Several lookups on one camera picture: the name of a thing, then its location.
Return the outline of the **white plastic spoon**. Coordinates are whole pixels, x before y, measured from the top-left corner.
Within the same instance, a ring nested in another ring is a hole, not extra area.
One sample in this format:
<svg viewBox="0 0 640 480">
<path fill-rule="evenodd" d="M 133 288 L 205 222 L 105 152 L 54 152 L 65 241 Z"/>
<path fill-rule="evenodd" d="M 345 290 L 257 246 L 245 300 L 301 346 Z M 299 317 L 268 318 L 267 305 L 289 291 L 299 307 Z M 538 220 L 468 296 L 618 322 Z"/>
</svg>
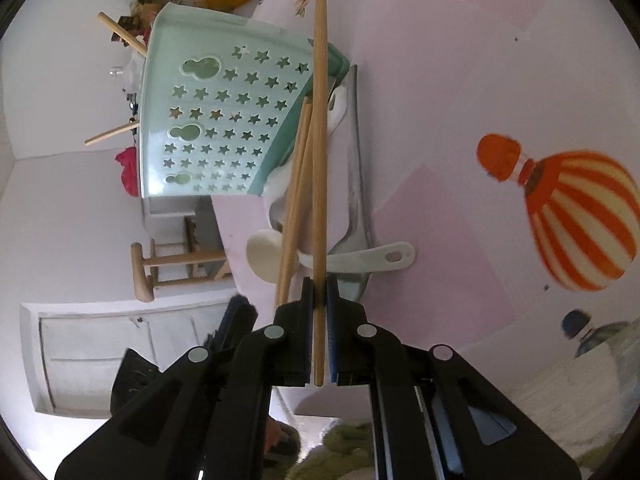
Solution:
<svg viewBox="0 0 640 480">
<path fill-rule="evenodd" d="M 283 252 L 283 236 L 270 229 L 255 232 L 246 242 L 245 255 L 253 273 L 261 280 L 277 284 Z M 407 269 L 414 263 L 416 250 L 407 242 L 328 255 L 330 273 L 380 273 Z"/>
</svg>

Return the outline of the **stainless steel spoon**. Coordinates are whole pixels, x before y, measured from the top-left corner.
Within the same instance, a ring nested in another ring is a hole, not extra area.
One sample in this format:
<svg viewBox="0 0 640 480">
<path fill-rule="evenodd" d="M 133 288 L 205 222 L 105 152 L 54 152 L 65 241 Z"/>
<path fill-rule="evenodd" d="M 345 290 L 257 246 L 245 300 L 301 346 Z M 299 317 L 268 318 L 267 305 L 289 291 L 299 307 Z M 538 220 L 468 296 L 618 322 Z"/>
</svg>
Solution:
<svg viewBox="0 0 640 480">
<path fill-rule="evenodd" d="M 345 115 L 329 142 L 329 254 L 346 254 L 372 246 L 364 206 L 358 125 L 358 66 L 353 65 L 336 90 L 346 102 Z"/>
</svg>

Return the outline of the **white ceramic spoon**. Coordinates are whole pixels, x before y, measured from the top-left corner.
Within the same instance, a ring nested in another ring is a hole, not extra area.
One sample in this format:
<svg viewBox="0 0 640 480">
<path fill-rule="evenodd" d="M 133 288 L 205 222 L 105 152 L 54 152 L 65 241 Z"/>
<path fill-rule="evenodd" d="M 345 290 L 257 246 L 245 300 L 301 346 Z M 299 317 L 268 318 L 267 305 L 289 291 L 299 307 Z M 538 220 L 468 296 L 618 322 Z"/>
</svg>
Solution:
<svg viewBox="0 0 640 480">
<path fill-rule="evenodd" d="M 329 98 L 328 135 L 332 136 L 337 126 L 342 122 L 348 107 L 348 92 L 346 84 L 335 87 Z M 262 198 L 269 226 L 278 232 L 283 229 L 285 218 L 286 192 L 291 181 L 294 155 L 280 167 L 271 171 L 265 183 Z"/>
</svg>

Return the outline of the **red plastic bag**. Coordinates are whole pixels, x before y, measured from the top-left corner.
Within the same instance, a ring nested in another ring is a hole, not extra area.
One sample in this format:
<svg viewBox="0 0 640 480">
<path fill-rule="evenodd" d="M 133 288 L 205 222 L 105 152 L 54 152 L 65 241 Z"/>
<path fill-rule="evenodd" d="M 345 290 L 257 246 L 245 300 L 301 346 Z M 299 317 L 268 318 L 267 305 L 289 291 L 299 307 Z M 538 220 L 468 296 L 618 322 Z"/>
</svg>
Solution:
<svg viewBox="0 0 640 480">
<path fill-rule="evenodd" d="M 124 190 L 132 197 L 139 197 L 137 149 L 130 146 L 130 148 L 119 152 L 115 156 L 115 160 L 122 166 L 120 180 Z"/>
</svg>

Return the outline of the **white door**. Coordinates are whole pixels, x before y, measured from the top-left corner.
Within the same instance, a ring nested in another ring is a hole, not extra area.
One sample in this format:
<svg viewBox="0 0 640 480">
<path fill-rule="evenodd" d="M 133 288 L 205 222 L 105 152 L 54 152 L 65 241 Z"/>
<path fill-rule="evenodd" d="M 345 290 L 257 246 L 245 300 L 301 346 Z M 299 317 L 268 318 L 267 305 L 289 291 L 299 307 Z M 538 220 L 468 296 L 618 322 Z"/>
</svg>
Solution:
<svg viewBox="0 0 640 480">
<path fill-rule="evenodd" d="M 220 325 L 229 297 L 162 298 L 154 304 L 22 304 L 23 363 L 36 412 L 105 418 L 128 349 L 160 370 L 204 344 Z"/>
</svg>

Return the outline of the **wooden chair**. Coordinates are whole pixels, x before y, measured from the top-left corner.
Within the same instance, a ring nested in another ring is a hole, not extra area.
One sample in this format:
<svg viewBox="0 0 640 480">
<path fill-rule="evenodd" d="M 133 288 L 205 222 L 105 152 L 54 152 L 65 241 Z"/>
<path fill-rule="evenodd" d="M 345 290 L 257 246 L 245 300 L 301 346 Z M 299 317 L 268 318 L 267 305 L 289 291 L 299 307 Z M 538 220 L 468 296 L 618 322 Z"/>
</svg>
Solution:
<svg viewBox="0 0 640 480">
<path fill-rule="evenodd" d="M 201 285 L 232 277 L 231 266 L 222 248 L 210 248 L 198 232 L 194 217 L 183 219 L 181 242 L 150 241 L 149 252 L 140 243 L 130 246 L 134 298 L 152 302 L 157 289 Z"/>
</svg>

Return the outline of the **mint green utensil basket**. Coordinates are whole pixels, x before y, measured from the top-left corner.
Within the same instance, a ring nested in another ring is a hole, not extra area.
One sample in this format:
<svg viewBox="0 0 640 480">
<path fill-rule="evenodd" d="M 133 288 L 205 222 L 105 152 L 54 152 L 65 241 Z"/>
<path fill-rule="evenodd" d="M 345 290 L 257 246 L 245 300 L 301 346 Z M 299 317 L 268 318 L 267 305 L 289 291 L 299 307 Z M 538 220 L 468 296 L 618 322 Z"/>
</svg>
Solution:
<svg viewBox="0 0 640 480">
<path fill-rule="evenodd" d="M 301 34 L 169 3 L 142 78 L 142 196 L 262 194 L 292 154 L 313 74 L 314 44 Z"/>
</svg>

